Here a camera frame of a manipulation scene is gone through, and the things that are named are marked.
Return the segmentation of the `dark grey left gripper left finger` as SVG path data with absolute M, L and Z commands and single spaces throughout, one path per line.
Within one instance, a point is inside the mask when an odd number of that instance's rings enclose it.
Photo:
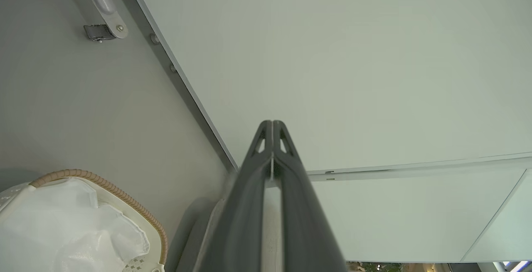
M 264 191 L 273 159 L 273 122 L 251 141 L 198 272 L 261 272 Z

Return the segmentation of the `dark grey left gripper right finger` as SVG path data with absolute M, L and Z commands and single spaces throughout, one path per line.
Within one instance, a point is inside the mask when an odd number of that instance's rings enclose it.
M 273 177 L 281 187 L 284 272 L 347 272 L 287 126 L 273 121 Z

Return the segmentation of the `white basket with wicker rim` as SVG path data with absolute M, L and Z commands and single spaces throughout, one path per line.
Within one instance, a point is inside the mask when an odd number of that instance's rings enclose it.
M 15 185 L 0 193 L 0 221 L 23 199 L 38 188 L 63 179 L 80 179 L 95 189 L 99 201 L 114 206 L 131 219 L 147 235 L 149 253 L 129 261 L 122 272 L 165 272 L 169 243 L 162 224 L 138 201 L 112 182 L 97 174 L 80 169 L 65 169 L 48 173 L 30 183 Z

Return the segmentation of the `white garment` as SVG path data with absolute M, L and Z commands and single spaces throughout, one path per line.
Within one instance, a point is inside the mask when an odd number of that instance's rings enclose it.
M 85 181 L 0 192 L 0 272 L 122 272 L 149 252 L 146 232 Z

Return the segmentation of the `grey caster wheel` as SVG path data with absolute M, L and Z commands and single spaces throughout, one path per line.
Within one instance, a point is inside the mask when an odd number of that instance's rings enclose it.
M 117 38 L 105 24 L 84 25 L 83 28 L 87 38 L 93 42 L 103 42 Z

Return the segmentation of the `grey horizontal panel rail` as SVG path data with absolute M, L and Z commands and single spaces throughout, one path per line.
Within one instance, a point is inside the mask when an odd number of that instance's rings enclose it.
M 314 182 L 351 181 L 411 178 L 418 176 L 444 175 L 445 173 L 497 170 L 500 168 L 517 168 L 522 170 L 532 168 L 532 151 L 519 154 L 494 155 L 482 158 L 309 171 L 308 177 Z

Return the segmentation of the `grey partition bottom rail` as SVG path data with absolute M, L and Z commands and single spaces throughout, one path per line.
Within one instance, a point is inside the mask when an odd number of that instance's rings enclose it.
M 218 130 L 216 130 L 216 127 L 211 121 L 209 115 L 207 114 L 207 111 L 203 107 L 201 100 L 197 97 L 197 94 L 194 91 L 189 80 L 187 79 L 185 72 L 183 71 L 181 65 L 179 64 L 165 37 L 163 36 L 162 31 L 158 27 L 154 16 L 150 12 L 148 5 L 145 3 L 144 0 L 136 0 L 136 2 L 138 3 L 145 19 L 150 25 L 150 29 L 152 30 L 151 33 L 155 33 L 161 41 L 159 45 L 165 51 L 165 58 L 169 60 L 167 75 L 169 75 L 169 79 L 174 85 L 175 90 L 177 90 L 177 92 L 179 92 L 179 94 L 181 95 L 181 98 L 184 100 L 188 109 L 191 111 L 192 116 L 194 116 L 194 119 L 198 123 L 199 127 L 202 129 L 202 132 L 209 140 L 211 147 L 213 147 L 213 149 L 216 151 L 219 159 L 224 164 L 228 172 L 237 172 L 239 170 L 238 164 L 236 163 L 230 151 L 228 150 Z M 178 73 L 174 74 L 170 71 L 169 66 L 171 64 L 175 66 Z

